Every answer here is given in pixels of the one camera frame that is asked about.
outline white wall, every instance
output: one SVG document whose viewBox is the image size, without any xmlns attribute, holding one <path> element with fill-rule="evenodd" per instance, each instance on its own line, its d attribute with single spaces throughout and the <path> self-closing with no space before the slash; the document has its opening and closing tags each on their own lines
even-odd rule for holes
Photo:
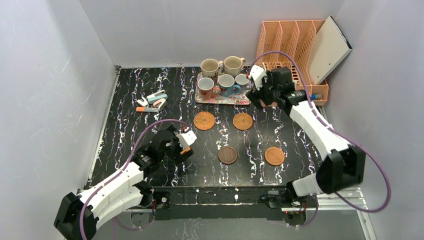
<svg viewBox="0 0 424 240">
<path fill-rule="evenodd" d="M 326 19 L 342 0 L 80 0 L 115 65 L 199 66 L 235 55 L 253 62 L 261 22 Z"/>
<path fill-rule="evenodd" d="M 370 215 L 378 239 L 423 239 L 424 4 L 346 0 L 335 20 L 353 51 L 331 77 L 328 117 L 388 173 L 392 200 Z M 370 208 L 386 196 L 370 160 L 361 188 Z"/>
<path fill-rule="evenodd" d="M 63 239 L 62 197 L 87 181 L 114 65 L 78 0 L 0 3 L 1 239 Z"/>
</svg>

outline wire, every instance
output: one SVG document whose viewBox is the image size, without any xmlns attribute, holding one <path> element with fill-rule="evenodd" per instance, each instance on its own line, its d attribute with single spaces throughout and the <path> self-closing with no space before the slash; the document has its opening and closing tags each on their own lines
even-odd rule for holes
<svg viewBox="0 0 424 240">
<path fill-rule="evenodd" d="M 302 224 L 302 225 L 288 225 L 288 224 L 282 224 L 282 223 L 280 223 L 280 222 L 278 222 L 278 221 L 268 221 L 268 222 L 271 222 L 271 223 L 273 223 L 273 224 L 279 224 L 279 225 L 284 225 L 284 226 L 290 226 L 290 227 L 297 227 L 297 226 L 299 226 L 299 227 L 306 227 L 306 226 L 308 226 L 309 224 L 311 224 L 311 223 L 312 223 L 312 221 L 313 221 L 313 220 L 315 220 L 315 218 L 317 217 L 317 214 L 318 214 L 318 207 L 319 207 L 319 203 L 318 203 L 317 195 L 312 195 L 312 198 L 315 200 L 315 205 L 316 205 L 316 207 L 315 207 L 315 212 L 313 213 L 313 216 L 310 218 L 310 220 L 309 220 L 309 221 L 307 221 L 307 223 L 304 223 L 304 224 Z"/>
<path fill-rule="evenodd" d="M 312 198 L 315 200 L 315 205 L 316 205 L 315 212 L 313 213 L 313 216 L 311 217 L 311 219 L 309 221 L 307 221 L 307 223 L 304 223 L 302 225 L 299 225 L 299 227 L 306 227 L 306 226 L 308 226 L 317 217 L 318 207 L 319 207 L 317 195 L 312 195 Z"/>
<path fill-rule="evenodd" d="M 151 214 L 153 215 L 153 217 L 154 217 L 154 216 L 155 216 L 155 214 L 156 214 L 155 209 L 156 209 L 156 199 L 154 200 L 154 205 L 153 205 L 153 207 L 151 208 Z"/>
<path fill-rule="evenodd" d="M 122 172 L 128 167 L 128 165 L 131 162 L 131 159 L 134 156 L 134 153 L 137 150 L 137 146 L 139 145 L 140 141 L 142 140 L 142 138 L 144 137 L 144 135 L 147 133 L 147 131 L 151 128 L 153 128 L 154 126 L 156 126 L 157 124 L 160 123 L 164 123 L 164 122 L 176 122 L 176 123 L 180 123 L 183 124 L 185 126 L 187 126 L 187 123 L 177 120 L 177 119 L 163 119 L 163 120 L 159 120 L 156 121 L 152 124 L 150 124 L 148 127 L 146 127 L 146 129 L 140 134 L 140 136 L 138 136 L 137 141 L 134 144 L 134 147 L 132 148 L 131 154 L 129 155 L 128 159 L 125 162 L 125 165 L 122 168 L 122 171 L 119 171 L 115 176 L 113 176 L 111 179 L 109 179 L 108 181 L 106 181 L 104 183 L 104 186 L 108 185 L 110 182 L 112 182 L 113 180 L 115 180 L 117 177 L 119 177 Z M 87 209 L 87 206 L 89 205 L 89 202 L 91 201 L 91 199 L 101 190 L 103 189 L 103 186 L 99 186 L 87 199 L 87 201 L 84 203 L 84 205 L 82 206 L 81 212 L 79 213 L 79 232 L 81 233 L 81 237 L 83 240 L 88 240 L 87 236 L 86 236 L 86 232 L 84 230 L 84 213 Z"/>
<path fill-rule="evenodd" d="M 112 218 L 112 240 L 115 240 L 115 218 Z"/>
<path fill-rule="evenodd" d="M 381 175 L 384 178 L 384 182 L 387 188 L 387 195 L 385 198 L 384 203 L 377 207 L 376 209 L 365 209 L 365 208 L 360 208 L 356 205 L 354 205 L 353 203 L 351 203 L 350 201 L 348 201 L 346 198 L 344 198 L 342 195 L 340 195 L 338 192 L 335 192 L 335 194 L 341 199 L 343 200 L 345 203 L 347 203 L 349 206 L 351 206 L 352 208 L 362 211 L 362 212 L 366 212 L 366 213 L 377 213 L 380 212 L 381 210 L 385 209 L 387 207 L 387 205 L 389 205 L 390 199 L 392 198 L 392 187 L 390 185 L 390 181 L 389 181 L 389 177 L 387 176 L 386 171 L 384 171 L 383 166 L 381 165 L 381 163 L 379 161 L 377 161 L 377 159 L 371 154 L 371 152 L 369 152 L 365 147 L 361 146 L 359 143 L 357 143 L 356 141 L 344 136 L 343 134 L 339 133 L 338 131 L 334 130 L 333 128 L 329 127 L 326 122 L 324 120 L 321 119 L 321 117 L 318 116 L 318 113 L 316 111 L 316 108 L 314 108 L 314 106 L 312 105 L 312 101 L 311 101 L 311 97 L 309 96 L 309 91 L 308 88 L 306 87 L 306 82 L 305 79 L 302 75 L 302 72 L 299 68 L 299 66 L 295 63 L 295 61 L 285 52 L 282 51 L 268 51 L 265 52 L 263 54 L 261 54 L 260 56 L 258 56 L 253 64 L 251 65 L 252 67 L 255 65 L 255 63 L 262 58 L 265 55 L 268 54 L 281 54 L 284 55 L 288 60 L 290 60 L 290 62 L 294 65 L 294 67 L 297 70 L 297 73 L 299 74 L 300 80 L 302 81 L 302 84 L 304 86 L 304 91 L 306 93 L 306 98 L 307 98 L 307 102 L 309 104 L 310 109 L 312 110 L 313 115 L 316 117 L 316 119 L 324 126 L 326 127 L 330 132 L 334 133 L 335 135 L 338 135 L 339 137 L 347 140 L 348 142 L 350 142 L 352 145 L 356 146 L 357 148 L 361 149 L 366 155 L 369 156 L 369 158 L 374 162 L 374 164 L 377 166 L 378 170 L 381 172 Z"/>
<path fill-rule="evenodd" d="M 308 202 L 305 200 L 305 208 L 304 208 L 304 210 L 302 211 L 302 213 L 304 213 L 304 212 L 306 212 L 306 209 L 308 208 Z"/>
<path fill-rule="evenodd" d="M 126 230 L 130 230 L 130 231 L 135 231 L 135 230 L 140 230 L 140 229 L 144 229 L 145 227 L 147 227 L 147 226 L 149 226 L 151 223 L 153 223 L 153 221 L 151 221 L 151 222 L 149 222 L 149 223 L 147 223 L 146 225 L 144 225 L 144 226 L 139 226 L 139 227 L 130 227 L 130 226 L 125 226 L 124 224 L 122 224 L 119 220 L 118 220 L 118 218 L 117 217 L 114 217 L 113 218 L 113 220 L 114 221 L 116 221 L 116 223 L 121 227 L 121 228 L 123 228 L 123 229 L 126 229 Z"/>
<path fill-rule="evenodd" d="M 155 200 L 154 200 L 154 199 L 152 199 L 149 205 L 147 205 L 147 206 L 140 206 L 140 208 L 141 208 L 141 209 L 146 209 L 146 208 L 150 207 L 150 206 L 153 204 L 153 202 L 154 202 L 154 201 L 155 201 Z"/>
<path fill-rule="evenodd" d="M 304 208 L 304 203 L 302 202 L 301 204 L 300 204 L 300 209 L 299 209 L 299 211 L 298 211 L 298 213 L 300 213 L 301 211 L 302 211 L 302 209 Z"/>
</svg>

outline round coaster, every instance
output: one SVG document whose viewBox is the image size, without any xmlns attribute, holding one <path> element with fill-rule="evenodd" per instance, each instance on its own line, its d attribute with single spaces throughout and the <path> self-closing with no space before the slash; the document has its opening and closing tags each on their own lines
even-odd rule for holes
<svg viewBox="0 0 424 240">
<path fill-rule="evenodd" d="M 200 130 L 209 130 L 215 125 L 215 116 L 207 111 L 201 111 L 194 117 L 194 125 Z"/>
<path fill-rule="evenodd" d="M 233 164 L 238 156 L 237 150 L 232 146 L 223 146 L 218 151 L 218 159 L 223 164 Z"/>
<path fill-rule="evenodd" d="M 234 127 L 236 127 L 238 130 L 244 131 L 251 128 L 253 119 L 247 113 L 237 113 L 232 120 L 232 124 L 234 124 Z"/>
<path fill-rule="evenodd" d="M 265 151 L 265 160 L 269 165 L 279 166 L 284 162 L 284 152 L 278 147 L 272 146 Z"/>
</svg>

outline gray floor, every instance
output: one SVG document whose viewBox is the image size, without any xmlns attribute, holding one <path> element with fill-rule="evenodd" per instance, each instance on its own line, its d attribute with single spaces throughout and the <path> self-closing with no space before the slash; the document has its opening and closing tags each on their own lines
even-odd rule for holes
<svg viewBox="0 0 424 240">
<path fill-rule="evenodd" d="M 313 214 L 308 210 L 308 218 Z M 138 226 L 147 223 L 147 214 L 133 216 Z M 118 219 L 132 227 L 130 213 Z M 111 240 L 111 221 L 103 225 L 94 240 Z M 116 225 L 116 240 L 364 240 L 364 234 L 355 210 L 320 210 L 315 221 L 295 229 L 265 219 L 176 219 L 155 221 L 142 231 L 126 230 Z"/>
</svg>

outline woven coaster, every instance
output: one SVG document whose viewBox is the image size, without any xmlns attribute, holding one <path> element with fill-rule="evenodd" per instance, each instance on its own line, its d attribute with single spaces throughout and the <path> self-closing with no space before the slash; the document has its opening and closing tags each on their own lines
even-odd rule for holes
<svg viewBox="0 0 424 240">
<path fill-rule="evenodd" d="M 247 113 L 237 113 L 232 120 L 232 124 L 234 124 L 234 127 L 236 127 L 238 130 L 244 131 L 251 128 L 253 119 Z"/>
<path fill-rule="evenodd" d="M 199 130 L 209 130 L 215 125 L 215 116 L 207 111 L 201 111 L 194 117 L 194 125 Z"/>
</svg>

